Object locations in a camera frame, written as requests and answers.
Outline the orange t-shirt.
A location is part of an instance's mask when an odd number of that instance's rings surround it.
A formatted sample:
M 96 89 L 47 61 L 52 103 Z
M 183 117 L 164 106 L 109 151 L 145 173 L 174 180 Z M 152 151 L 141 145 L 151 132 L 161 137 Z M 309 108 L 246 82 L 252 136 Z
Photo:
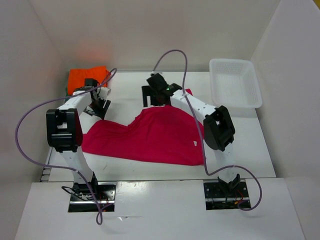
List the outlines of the orange t-shirt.
M 83 87 L 85 85 L 85 79 L 94 79 L 101 84 L 109 73 L 106 66 L 70 69 L 67 82 L 67 94 L 70 96 L 75 89 Z

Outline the pink t-shirt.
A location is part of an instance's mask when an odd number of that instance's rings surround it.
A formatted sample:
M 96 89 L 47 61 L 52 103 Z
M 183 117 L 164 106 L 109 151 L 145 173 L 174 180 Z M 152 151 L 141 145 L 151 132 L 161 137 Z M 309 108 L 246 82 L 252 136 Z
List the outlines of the pink t-shirt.
M 83 152 L 148 163 L 184 166 L 203 165 L 203 152 L 196 125 L 188 113 L 166 105 L 143 109 L 129 124 L 97 121 L 84 134 Z

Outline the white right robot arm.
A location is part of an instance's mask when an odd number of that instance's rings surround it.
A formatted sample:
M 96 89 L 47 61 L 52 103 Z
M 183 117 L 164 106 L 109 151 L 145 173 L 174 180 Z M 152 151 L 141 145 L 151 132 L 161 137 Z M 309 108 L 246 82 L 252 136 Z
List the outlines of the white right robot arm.
M 214 154 L 221 169 L 216 172 L 219 191 L 225 197 L 235 193 L 240 175 L 234 170 L 232 143 L 236 131 L 228 109 L 223 105 L 216 107 L 207 104 L 176 83 L 168 84 L 160 73 L 151 73 L 146 81 L 148 85 L 141 87 L 143 106 L 148 106 L 147 97 L 150 97 L 152 106 L 175 107 L 194 117 L 196 125 L 201 123 L 203 151 Z

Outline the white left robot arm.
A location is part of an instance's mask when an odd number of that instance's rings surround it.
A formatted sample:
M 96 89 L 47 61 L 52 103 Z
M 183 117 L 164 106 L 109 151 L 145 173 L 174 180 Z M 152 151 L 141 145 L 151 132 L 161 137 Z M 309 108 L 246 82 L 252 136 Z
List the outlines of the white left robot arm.
M 67 166 L 74 169 L 75 192 L 82 193 L 88 200 L 96 199 L 100 188 L 81 147 L 84 135 L 80 114 L 86 113 L 101 120 L 105 118 L 111 101 L 100 96 L 99 89 L 97 80 L 86 78 L 84 86 L 75 89 L 63 105 L 46 112 L 47 142 L 61 154 Z

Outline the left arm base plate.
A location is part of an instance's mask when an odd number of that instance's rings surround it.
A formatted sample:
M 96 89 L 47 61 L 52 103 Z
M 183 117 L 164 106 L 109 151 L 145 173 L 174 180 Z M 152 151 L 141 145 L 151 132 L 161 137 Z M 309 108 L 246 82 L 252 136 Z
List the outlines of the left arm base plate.
M 116 186 L 116 182 L 98 182 L 94 195 L 102 212 L 113 212 L 115 210 Z M 72 187 L 62 186 L 61 188 L 70 195 L 69 213 L 98 212 L 93 195 L 88 189 L 81 189 L 75 184 Z

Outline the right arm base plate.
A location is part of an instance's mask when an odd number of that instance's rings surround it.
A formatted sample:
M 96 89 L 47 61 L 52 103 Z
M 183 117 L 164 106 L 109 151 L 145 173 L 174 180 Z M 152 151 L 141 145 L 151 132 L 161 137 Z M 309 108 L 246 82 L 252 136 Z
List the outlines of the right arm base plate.
M 244 180 L 241 180 L 230 193 L 223 191 L 218 180 L 204 181 L 203 188 L 207 211 L 233 210 L 237 209 L 238 205 L 243 209 L 251 208 L 247 184 Z

